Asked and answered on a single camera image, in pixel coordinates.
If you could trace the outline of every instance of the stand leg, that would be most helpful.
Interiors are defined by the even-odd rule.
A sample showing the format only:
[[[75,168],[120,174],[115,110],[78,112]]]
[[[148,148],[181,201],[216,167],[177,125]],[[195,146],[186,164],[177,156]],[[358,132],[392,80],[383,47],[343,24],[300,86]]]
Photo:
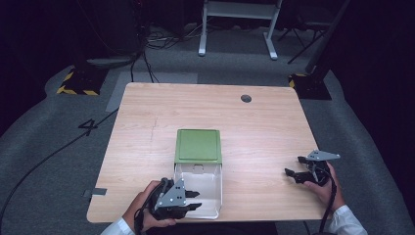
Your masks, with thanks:
[[[304,43],[302,42],[301,38],[299,37],[299,34],[296,32],[295,29],[293,29],[293,32],[296,34],[296,37],[299,40],[299,42],[301,43],[302,48],[305,48]]]
[[[202,35],[201,43],[199,44],[199,56],[204,56],[207,53],[208,0],[205,0],[204,16],[202,21]]]
[[[324,35],[324,33],[321,33],[320,35],[318,35],[313,41],[311,41],[306,47],[304,47],[301,51],[299,51],[287,64],[290,64],[291,62],[293,62],[299,55],[302,54],[302,52],[304,52],[305,50],[307,50],[310,46],[312,46],[312,44],[314,44],[314,42],[316,42],[320,37],[322,37]]]
[[[271,37],[272,33],[274,32],[274,27],[277,22],[278,14],[280,13],[280,9],[275,6],[274,15],[272,16],[271,24],[269,26],[268,32],[263,33],[263,37],[265,39],[266,47],[269,51],[269,56],[271,57],[271,60],[277,60],[277,52],[275,51],[274,44],[272,43]]]
[[[277,41],[281,41],[290,31],[292,31],[291,29],[287,29],[279,38]]]

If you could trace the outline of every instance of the clear plastic box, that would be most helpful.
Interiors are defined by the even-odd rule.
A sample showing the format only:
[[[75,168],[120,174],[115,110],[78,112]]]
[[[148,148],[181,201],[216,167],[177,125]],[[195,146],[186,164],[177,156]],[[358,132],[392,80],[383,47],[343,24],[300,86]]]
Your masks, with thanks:
[[[195,211],[188,211],[188,218],[219,217],[222,207],[222,165],[221,164],[176,164],[174,181],[184,179],[186,190],[197,191],[196,198],[187,198],[186,205],[202,203]]]

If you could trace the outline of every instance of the wrist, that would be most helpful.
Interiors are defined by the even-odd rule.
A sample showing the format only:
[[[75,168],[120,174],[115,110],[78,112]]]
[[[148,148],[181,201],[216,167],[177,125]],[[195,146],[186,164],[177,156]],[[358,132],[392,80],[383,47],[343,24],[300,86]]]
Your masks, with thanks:
[[[343,198],[336,199],[335,202],[332,205],[332,212],[335,212],[337,209],[341,208],[346,204],[345,200]]]
[[[131,231],[136,233],[134,229],[134,214],[127,211],[125,214],[122,215],[122,218],[125,220]]]

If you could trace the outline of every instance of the hazard tape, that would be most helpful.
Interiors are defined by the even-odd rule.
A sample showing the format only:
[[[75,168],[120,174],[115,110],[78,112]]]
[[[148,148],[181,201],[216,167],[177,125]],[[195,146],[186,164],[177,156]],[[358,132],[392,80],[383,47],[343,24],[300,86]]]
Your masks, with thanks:
[[[64,81],[62,82],[61,86],[59,87],[57,94],[70,94],[70,95],[99,95],[99,89],[73,89],[68,88],[68,84],[72,82],[71,78],[73,78],[75,68],[70,69],[68,75],[65,77]]]
[[[299,77],[299,76],[307,77],[307,74],[293,73],[288,76],[288,82],[289,82],[290,87],[296,89],[296,83],[294,82],[294,76],[295,77]]]

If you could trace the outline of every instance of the yellow and black tape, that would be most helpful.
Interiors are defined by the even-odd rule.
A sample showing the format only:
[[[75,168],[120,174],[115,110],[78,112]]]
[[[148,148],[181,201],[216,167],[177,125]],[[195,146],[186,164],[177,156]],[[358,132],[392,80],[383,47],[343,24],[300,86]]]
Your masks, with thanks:
[[[68,75],[65,77],[57,94],[70,95],[99,95],[101,84],[82,84],[82,81],[77,80],[75,76],[75,68],[70,69]]]
[[[289,85],[290,85],[291,88],[296,89],[296,83],[294,82],[294,78],[297,78],[299,76],[307,77],[308,75],[307,74],[303,74],[303,73],[293,73],[293,74],[290,74],[288,76],[288,82],[289,82]]]

